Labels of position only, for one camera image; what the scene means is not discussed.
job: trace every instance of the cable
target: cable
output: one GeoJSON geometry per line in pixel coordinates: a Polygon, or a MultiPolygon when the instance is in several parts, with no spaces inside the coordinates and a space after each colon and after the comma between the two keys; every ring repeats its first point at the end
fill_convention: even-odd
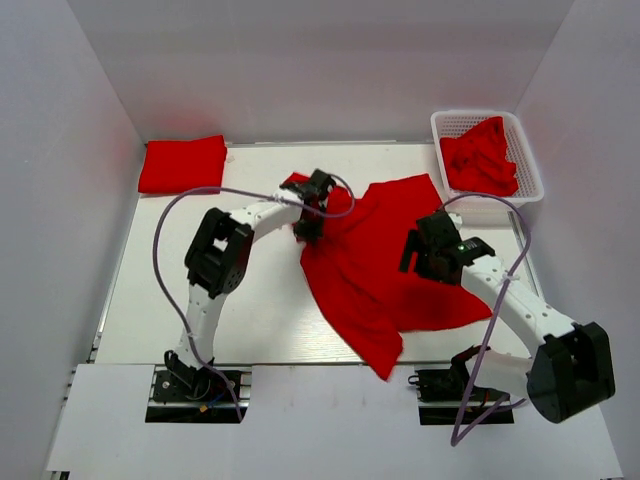
{"type": "Polygon", "coordinates": [[[478,418],[474,419],[469,425],[467,425],[467,428],[465,428],[462,431],[462,433],[460,433],[460,426],[462,425],[464,412],[469,403],[469,398],[471,397],[473,385],[475,384],[476,378],[478,377],[478,372],[480,371],[480,365],[482,364],[482,359],[484,358],[484,354],[487,351],[487,347],[489,346],[489,340],[491,339],[491,334],[493,333],[493,329],[496,326],[496,323],[498,321],[498,314],[500,313],[500,307],[502,307],[502,303],[504,302],[504,297],[507,294],[507,289],[509,288],[509,284],[511,283],[511,277],[513,276],[515,271],[518,269],[518,267],[526,257],[527,252],[529,251],[529,248],[531,247],[531,230],[529,229],[529,225],[525,221],[522,214],[518,211],[516,206],[502,197],[497,197],[489,193],[462,193],[457,197],[451,198],[446,202],[444,202],[440,208],[444,210],[445,207],[460,200],[461,198],[466,198],[466,197],[492,198],[508,206],[518,216],[518,219],[520,220],[520,224],[522,225],[522,231],[525,237],[525,243],[524,243],[524,247],[522,248],[522,252],[520,252],[520,255],[518,255],[518,258],[516,258],[516,260],[513,262],[513,265],[511,265],[511,268],[509,269],[509,271],[507,272],[507,275],[504,278],[504,283],[502,284],[502,288],[498,293],[496,304],[493,307],[493,315],[491,315],[491,319],[489,320],[489,325],[487,325],[487,331],[485,332],[484,338],[482,339],[482,344],[480,345],[480,350],[478,351],[476,362],[473,366],[473,369],[471,370],[471,373],[469,374],[469,381],[467,382],[467,386],[464,390],[464,394],[462,395],[462,403],[458,408],[458,413],[456,415],[456,422],[453,425],[453,432],[451,433],[452,447],[455,447],[456,445],[458,445],[460,441],[464,437],[466,437],[471,430],[473,430],[476,427],[476,425],[478,425],[480,422],[482,422],[485,418],[487,418],[492,413],[508,412],[509,410],[519,407],[526,401],[525,399],[521,399],[518,402],[514,403],[513,405],[510,405],[507,407],[500,407],[500,404],[502,404],[505,400],[509,398],[508,395],[503,395],[491,407],[485,410],[482,413],[482,415],[478,416],[478,418]]]}
{"type": "Polygon", "coordinates": [[[210,389],[210,388],[211,388],[211,379],[209,379],[209,384],[207,385],[207,388],[205,389],[205,391],[204,391],[204,393],[203,393],[202,395],[200,395],[200,396],[199,396],[199,397],[197,397],[197,398],[190,397],[190,396],[188,396],[188,395],[185,395],[185,397],[186,397],[186,398],[188,398],[189,400],[194,401],[194,402],[196,402],[196,401],[198,401],[198,400],[202,400],[202,399],[207,395],[207,393],[209,393],[209,389],[210,389]]]}
{"type": "Polygon", "coordinates": [[[287,204],[287,205],[297,206],[297,207],[300,207],[300,208],[302,208],[304,210],[307,210],[309,212],[312,212],[312,213],[314,213],[314,214],[316,214],[316,215],[318,215],[320,217],[324,217],[324,218],[346,217],[351,212],[353,212],[353,209],[356,206],[356,197],[354,196],[353,190],[351,190],[351,187],[349,186],[349,184],[346,181],[344,181],[344,179],[342,177],[340,177],[338,175],[335,175],[335,174],[332,174],[332,173],[330,173],[328,175],[330,175],[331,177],[333,177],[336,180],[338,180],[344,186],[344,188],[349,192],[349,197],[351,198],[351,206],[345,212],[342,212],[342,213],[326,213],[326,212],[323,212],[323,211],[318,210],[316,208],[313,208],[313,207],[311,207],[309,205],[305,205],[302,202],[296,202],[295,200],[285,200],[285,199],[282,199],[282,198],[275,198],[275,197],[273,197],[271,195],[264,195],[262,193],[248,192],[246,190],[240,190],[240,189],[236,189],[236,188],[229,188],[229,187],[198,187],[198,188],[192,188],[191,190],[187,190],[186,192],[183,192],[180,195],[177,195],[175,198],[173,198],[169,202],[169,204],[165,207],[165,209],[162,211],[162,214],[160,215],[160,218],[158,219],[158,225],[156,226],[156,231],[155,231],[155,233],[153,235],[153,247],[152,247],[152,251],[151,251],[151,257],[152,257],[152,261],[153,261],[153,273],[154,273],[154,275],[156,277],[156,281],[158,282],[158,286],[160,287],[160,290],[162,290],[162,293],[164,293],[164,296],[167,298],[167,300],[169,301],[169,303],[171,304],[173,309],[176,311],[176,313],[180,317],[180,321],[182,322],[182,326],[184,327],[185,331],[187,332],[187,339],[189,340],[189,346],[191,347],[191,352],[193,353],[193,356],[195,357],[195,359],[204,368],[209,370],[214,375],[217,375],[218,377],[220,377],[222,379],[222,381],[224,382],[224,384],[226,385],[227,389],[229,390],[229,393],[231,394],[231,399],[233,400],[233,404],[234,404],[234,406],[236,408],[236,413],[238,414],[238,420],[239,421],[242,421],[242,411],[240,410],[240,404],[238,403],[238,397],[236,396],[236,392],[233,390],[233,386],[231,385],[231,382],[229,381],[227,376],[224,373],[222,373],[222,371],[218,370],[217,368],[213,367],[212,365],[209,365],[206,361],[204,361],[202,359],[202,357],[200,356],[200,353],[198,353],[198,350],[196,349],[195,342],[193,341],[192,330],[191,330],[191,326],[189,325],[189,322],[187,321],[187,317],[184,314],[184,312],[182,311],[182,309],[180,308],[180,306],[178,305],[178,303],[175,301],[173,296],[171,295],[171,292],[169,292],[169,289],[167,288],[167,286],[164,283],[164,280],[162,279],[162,274],[160,273],[160,266],[159,266],[159,262],[158,262],[158,245],[160,243],[160,233],[162,232],[162,226],[164,225],[164,222],[167,219],[167,215],[169,215],[169,212],[176,205],[176,203],[178,203],[183,198],[185,198],[185,197],[187,197],[189,195],[194,195],[196,193],[200,193],[200,194],[204,194],[204,193],[211,194],[211,193],[217,193],[217,192],[234,193],[236,195],[244,195],[244,196],[247,196],[247,197],[259,198],[261,200],[267,200],[267,201],[272,201],[272,202],[284,203],[284,204],[287,204]]]}
{"type": "Polygon", "coordinates": [[[222,392],[216,398],[214,398],[209,403],[207,403],[207,408],[212,408],[216,403],[218,403],[218,400],[220,400],[222,397],[224,397],[224,392],[222,392]]]}

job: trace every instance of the white wall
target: white wall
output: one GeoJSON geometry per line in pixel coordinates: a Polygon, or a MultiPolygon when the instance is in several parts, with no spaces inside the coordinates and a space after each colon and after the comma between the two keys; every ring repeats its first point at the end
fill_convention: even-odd
{"type": "Polygon", "coordinates": [[[608,330],[617,395],[602,406],[626,478],[640,478],[640,3],[576,0],[517,114],[546,199],[529,210],[550,301],[608,330]]]}
{"type": "Polygon", "coordinates": [[[512,111],[572,0],[69,0],[146,140],[422,139],[512,111]]]}
{"type": "Polygon", "coordinates": [[[0,476],[31,479],[88,356],[142,150],[65,1],[0,11],[0,476]]]}

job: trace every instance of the folded red cloth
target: folded red cloth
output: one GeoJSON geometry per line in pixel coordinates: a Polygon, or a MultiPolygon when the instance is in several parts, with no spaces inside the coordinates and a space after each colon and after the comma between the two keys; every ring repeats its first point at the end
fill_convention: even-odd
{"type": "Polygon", "coordinates": [[[502,117],[488,118],[459,138],[442,138],[440,148],[451,188],[501,197],[518,190],[502,117]]]}
{"type": "MultiPolygon", "coordinates": [[[[328,211],[346,211],[350,202],[335,188],[328,211]]],[[[325,220],[324,236],[300,258],[326,320],[385,380],[402,353],[399,332],[456,328],[490,315],[461,287],[398,271],[409,230],[441,203],[428,175],[372,184],[353,213],[325,220]]]]}
{"type": "Polygon", "coordinates": [[[191,141],[151,141],[138,191],[177,194],[196,187],[219,187],[226,158],[222,135],[191,141]]]}

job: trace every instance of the white basket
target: white basket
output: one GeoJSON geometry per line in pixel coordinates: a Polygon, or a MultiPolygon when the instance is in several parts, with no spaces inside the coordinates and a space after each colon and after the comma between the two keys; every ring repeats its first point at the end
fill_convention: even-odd
{"type": "MultiPolygon", "coordinates": [[[[503,118],[504,132],[508,145],[507,160],[516,164],[516,179],[518,180],[519,188],[513,196],[504,197],[505,200],[510,201],[517,207],[525,203],[540,201],[544,196],[544,188],[540,180],[538,167],[536,166],[520,121],[511,113],[493,110],[448,110],[445,112],[436,112],[431,116],[433,140],[436,146],[440,175],[442,176],[442,183],[444,184],[447,198],[455,197],[462,192],[453,190],[449,185],[447,173],[444,168],[442,150],[440,149],[440,139],[446,137],[457,138],[490,117],[503,118]]],[[[481,197],[464,198],[453,203],[451,207],[457,211],[495,212],[508,209],[502,203],[481,197]]]]}

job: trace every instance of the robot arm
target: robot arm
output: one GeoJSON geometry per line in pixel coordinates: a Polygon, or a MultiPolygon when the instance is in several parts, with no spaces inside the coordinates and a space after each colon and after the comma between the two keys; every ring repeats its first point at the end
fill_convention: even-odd
{"type": "MultiPolygon", "coordinates": [[[[424,278],[461,285],[493,308],[507,269],[479,238],[462,241],[458,215],[436,212],[417,221],[407,239],[400,269],[417,254],[415,272],[424,278]]],[[[615,392],[606,332],[596,323],[579,325],[511,279],[500,318],[522,340],[531,358],[489,350],[476,386],[494,388],[531,400],[549,421],[559,423],[615,392]]],[[[479,348],[452,359],[452,375],[466,386],[479,348]]]]}
{"type": "MultiPolygon", "coordinates": [[[[326,210],[335,181],[316,170],[307,182],[280,186],[280,203],[261,201],[231,212],[209,210],[185,258],[189,279],[187,321],[200,356],[213,364],[213,340],[224,302],[244,278],[252,245],[268,233],[295,223],[299,238],[314,241],[322,235],[323,219],[304,210],[301,203],[326,210]]],[[[200,365],[183,329],[175,350],[164,355],[165,365],[193,396],[206,388],[208,372],[200,365]]]]}

